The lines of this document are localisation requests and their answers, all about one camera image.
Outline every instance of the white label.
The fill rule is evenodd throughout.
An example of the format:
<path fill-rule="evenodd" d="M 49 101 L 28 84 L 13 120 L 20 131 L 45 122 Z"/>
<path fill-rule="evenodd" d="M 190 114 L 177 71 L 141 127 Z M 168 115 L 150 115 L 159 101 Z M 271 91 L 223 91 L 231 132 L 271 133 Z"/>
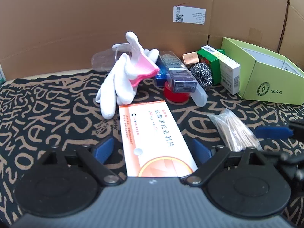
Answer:
<path fill-rule="evenodd" d="M 174 6 L 173 22 L 205 24 L 206 10 L 197 7 Z"/>
<path fill-rule="evenodd" d="M 169 70 L 186 70 L 184 68 L 169 68 Z"/>

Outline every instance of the black rug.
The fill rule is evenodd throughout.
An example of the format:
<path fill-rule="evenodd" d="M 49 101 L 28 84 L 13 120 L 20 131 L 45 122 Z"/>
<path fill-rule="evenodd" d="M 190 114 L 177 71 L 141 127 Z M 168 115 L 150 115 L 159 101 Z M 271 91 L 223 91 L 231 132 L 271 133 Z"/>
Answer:
<path fill-rule="evenodd" d="M 121 143 L 119 115 L 111 120 L 101 116 L 96 93 L 105 75 L 90 71 L 73 76 L 50 76 L 34 81 L 18 79 L 0 89 L 0 218 L 12 224 L 22 216 L 14 200 L 13 189 L 18 178 L 30 169 L 52 145 L 62 150 L 82 144 L 96 144 L 107 135 L 116 140 L 114 153 L 106 165 L 126 176 Z M 207 114 L 231 109 L 251 129 L 259 125 L 283 125 L 301 120 L 303 106 L 241 100 L 230 95 L 221 85 L 207 92 L 205 107 L 197 107 L 192 99 L 186 103 L 167 104 L 187 142 L 199 137 L 205 144 L 223 144 Z M 163 100 L 162 89 L 151 79 L 142 82 L 134 102 Z M 304 144 L 294 139 L 261 141 L 264 150 L 303 153 Z M 296 198 L 285 209 L 289 220 L 303 222 L 303 197 Z"/>

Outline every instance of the green box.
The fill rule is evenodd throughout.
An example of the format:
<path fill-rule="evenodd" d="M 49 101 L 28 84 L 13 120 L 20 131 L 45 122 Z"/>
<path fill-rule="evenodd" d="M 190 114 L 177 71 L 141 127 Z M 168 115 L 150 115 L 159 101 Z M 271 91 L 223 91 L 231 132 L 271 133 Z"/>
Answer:
<path fill-rule="evenodd" d="M 221 50 L 221 49 L 216 49 L 218 52 L 221 52 L 222 54 L 226 55 L 225 54 L 225 50 Z"/>
<path fill-rule="evenodd" d="M 199 62 L 206 63 L 209 65 L 212 72 L 212 84 L 217 85 L 221 82 L 221 68 L 219 65 L 219 60 L 216 56 L 211 54 L 205 49 L 200 49 L 197 52 L 199 57 Z"/>
<path fill-rule="evenodd" d="M 241 65 L 243 99 L 292 105 L 304 102 L 304 72 L 273 51 L 235 39 L 224 38 L 222 49 Z"/>

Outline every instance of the medicine box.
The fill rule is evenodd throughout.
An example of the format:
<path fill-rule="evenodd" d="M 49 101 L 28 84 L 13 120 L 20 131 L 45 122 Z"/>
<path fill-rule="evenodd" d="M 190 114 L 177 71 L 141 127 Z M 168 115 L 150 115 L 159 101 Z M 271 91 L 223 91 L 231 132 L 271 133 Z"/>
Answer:
<path fill-rule="evenodd" d="M 197 165 L 165 101 L 119 107 L 129 177 L 183 177 Z"/>
<path fill-rule="evenodd" d="M 194 93 L 197 80 L 172 51 L 160 51 L 156 63 L 167 73 L 167 81 L 173 93 Z"/>
<path fill-rule="evenodd" d="M 220 65 L 221 84 L 231 93 L 236 94 L 239 91 L 240 64 L 230 59 L 223 53 L 206 45 L 202 49 L 210 52 L 217 57 Z"/>
<path fill-rule="evenodd" d="M 212 85 L 217 85 L 221 82 L 221 68 L 219 59 L 205 49 L 200 49 L 197 52 L 199 62 L 206 63 L 212 71 Z"/>

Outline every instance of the orange medicine box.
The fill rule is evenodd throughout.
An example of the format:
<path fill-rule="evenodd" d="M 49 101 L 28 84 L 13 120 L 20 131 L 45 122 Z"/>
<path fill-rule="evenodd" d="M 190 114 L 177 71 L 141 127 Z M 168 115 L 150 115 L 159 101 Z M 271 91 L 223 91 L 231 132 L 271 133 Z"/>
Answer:
<path fill-rule="evenodd" d="M 165 101 L 119 107 L 129 177 L 183 177 L 197 170 Z"/>

